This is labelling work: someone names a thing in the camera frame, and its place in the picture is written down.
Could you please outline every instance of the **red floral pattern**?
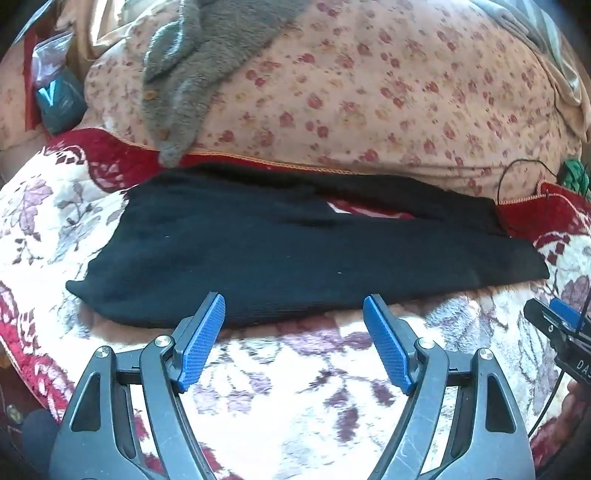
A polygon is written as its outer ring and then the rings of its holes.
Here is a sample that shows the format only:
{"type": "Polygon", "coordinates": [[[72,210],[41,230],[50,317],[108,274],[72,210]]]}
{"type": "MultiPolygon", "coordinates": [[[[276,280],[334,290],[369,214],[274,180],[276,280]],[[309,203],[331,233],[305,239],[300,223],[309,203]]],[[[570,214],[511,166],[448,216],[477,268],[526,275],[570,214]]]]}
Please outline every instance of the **red floral pattern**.
{"type": "MultiPolygon", "coordinates": [[[[37,209],[31,232],[39,233],[40,240],[29,246],[38,259],[30,265],[14,264],[15,234],[0,238],[4,273],[0,338],[25,383],[57,418],[64,413],[86,359],[103,344],[78,322],[77,301],[63,284],[84,275],[126,205],[125,195],[98,188],[88,167],[102,172],[107,182],[123,184],[130,180],[117,180],[118,176],[129,174],[137,179],[140,175],[135,168],[148,166],[147,171],[154,174],[158,167],[154,152],[122,142],[117,147],[117,141],[104,135],[88,130],[63,136],[59,146],[54,142],[35,155],[0,193],[9,221],[25,192],[38,191],[30,200],[37,209]],[[129,170],[111,170],[118,164],[105,160],[110,150],[116,156],[124,151],[134,159],[129,170]]],[[[187,162],[201,159],[195,156],[187,162]]],[[[517,234],[554,259],[550,281],[391,307],[418,335],[448,348],[472,352],[489,346],[503,366],[528,425],[541,411],[557,372],[547,342],[522,318],[522,306],[534,296],[546,300],[559,296],[577,306],[591,267],[588,205],[556,186],[543,183],[539,191],[538,197],[502,205],[499,212],[507,224],[523,229],[517,234]]],[[[332,204],[343,212],[400,215],[367,212],[338,200],[332,204]]],[[[146,429],[143,396],[141,391],[133,391],[132,396],[142,448],[149,464],[158,468],[146,429]]],[[[359,312],[223,332],[199,384],[183,396],[208,461],[217,478],[226,480],[287,479],[311,471],[335,478],[367,476],[404,401],[388,382],[359,312]],[[358,462],[360,455],[364,462],[358,462]]],[[[451,421],[454,396],[446,396],[445,402],[442,430],[434,440],[438,452],[447,441],[445,426],[451,421]]],[[[537,465],[543,464],[548,452],[541,447],[534,451],[537,465]]],[[[430,455],[428,466],[438,464],[438,455],[430,455]]]]}

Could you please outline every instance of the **beige cloth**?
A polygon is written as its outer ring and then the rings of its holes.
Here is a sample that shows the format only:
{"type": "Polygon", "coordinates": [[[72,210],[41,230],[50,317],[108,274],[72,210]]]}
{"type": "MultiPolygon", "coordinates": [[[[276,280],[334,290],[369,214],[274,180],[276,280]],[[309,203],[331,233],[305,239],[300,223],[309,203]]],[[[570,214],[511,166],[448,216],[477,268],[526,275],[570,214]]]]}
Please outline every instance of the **beige cloth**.
{"type": "Polygon", "coordinates": [[[585,70],[579,56],[574,52],[566,38],[562,37],[562,55],[567,62],[575,66],[579,75],[580,101],[574,97],[567,80],[562,72],[546,56],[535,53],[542,67],[548,74],[550,83],[556,92],[556,108],[564,117],[567,125],[582,142],[591,142],[591,79],[585,70]]]}
{"type": "Polygon", "coordinates": [[[78,64],[86,77],[92,64],[118,41],[126,38],[133,22],[169,0],[65,0],[57,30],[74,27],[78,64]]]}

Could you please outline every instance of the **gray stuffed toy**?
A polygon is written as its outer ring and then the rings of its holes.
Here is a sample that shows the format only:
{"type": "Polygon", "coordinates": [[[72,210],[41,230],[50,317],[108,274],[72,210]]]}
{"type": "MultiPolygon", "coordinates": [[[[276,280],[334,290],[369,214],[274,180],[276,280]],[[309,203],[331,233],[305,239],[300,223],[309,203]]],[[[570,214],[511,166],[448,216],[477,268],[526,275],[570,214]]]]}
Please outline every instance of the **gray stuffed toy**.
{"type": "Polygon", "coordinates": [[[181,0],[145,56],[145,124],[163,167],[189,150],[221,81],[273,40],[309,0],[181,0]]]}

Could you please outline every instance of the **pink floral fabric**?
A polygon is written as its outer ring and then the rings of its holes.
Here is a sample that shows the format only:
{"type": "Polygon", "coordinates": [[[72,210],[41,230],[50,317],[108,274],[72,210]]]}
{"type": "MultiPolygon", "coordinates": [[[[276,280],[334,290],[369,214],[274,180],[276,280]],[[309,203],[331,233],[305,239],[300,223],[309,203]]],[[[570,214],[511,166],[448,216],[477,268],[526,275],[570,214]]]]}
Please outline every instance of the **pink floral fabric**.
{"type": "MultiPolygon", "coordinates": [[[[83,126],[152,145],[142,59],[177,5],[139,18],[91,68],[83,126]]],[[[496,197],[512,160],[539,158],[556,173],[580,141],[535,55],[468,0],[314,0],[221,85],[194,147],[496,197]]],[[[531,194],[545,175],[513,166],[501,198],[531,194]]]]}
{"type": "MultiPolygon", "coordinates": [[[[83,278],[126,206],[122,192],[107,194],[89,178],[93,145],[52,144],[0,192],[0,339],[57,418],[86,361],[105,343],[79,322],[79,301],[64,284],[83,278]]],[[[548,261],[549,281],[391,306],[419,336],[444,348],[491,348],[528,427],[558,372],[523,305],[558,296],[579,307],[591,269],[588,213],[552,195],[561,208],[544,208],[551,232],[535,242],[548,261]]],[[[143,345],[109,344],[116,351],[143,345]]],[[[367,478],[406,398],[388,382],[357,311],[223,332],[199,383],[182,400],[218,480],[287,480],[367,478]]],[[[132,390],[132,401],[142,449],[158,468],[141,388],[132,390]]],[[[425,469],[441,461],[454,401],[449,391],[425,469]]]]}

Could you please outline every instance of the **black bracket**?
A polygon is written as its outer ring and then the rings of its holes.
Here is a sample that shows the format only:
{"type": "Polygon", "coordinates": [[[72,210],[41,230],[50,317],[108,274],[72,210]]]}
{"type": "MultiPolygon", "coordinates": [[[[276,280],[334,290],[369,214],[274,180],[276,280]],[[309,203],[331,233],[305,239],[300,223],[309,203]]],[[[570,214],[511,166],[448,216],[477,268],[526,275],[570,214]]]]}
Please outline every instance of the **black bracket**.
{"type": "Polygon", "coordinates": [[[585,315],[559,299],[549,306],[528,300],[525,318],[550,340],[556,351],[554,363],[579,384],[591,388],[591,325],[585,315]]]}
{"type": "MultiPolygon", "coordinates": [[[[51,480],[215,480],[180,402],[199,380],[222,327],[225,302],[210,293],[171,336],[115,354],[99,348],[88,363],[57,436],[51,480]],[[129,386],[141,384],[165,475],[147,468],[135,432],[129,386]]],[[[395,318],[379,295],[363,319],[392,383],[408,401],[369,480],[534,480],[523,420],[491,350],[445,351],[395,318]],[[447,387],[458,387],[441,466],[421,473],[447,387]]]]}

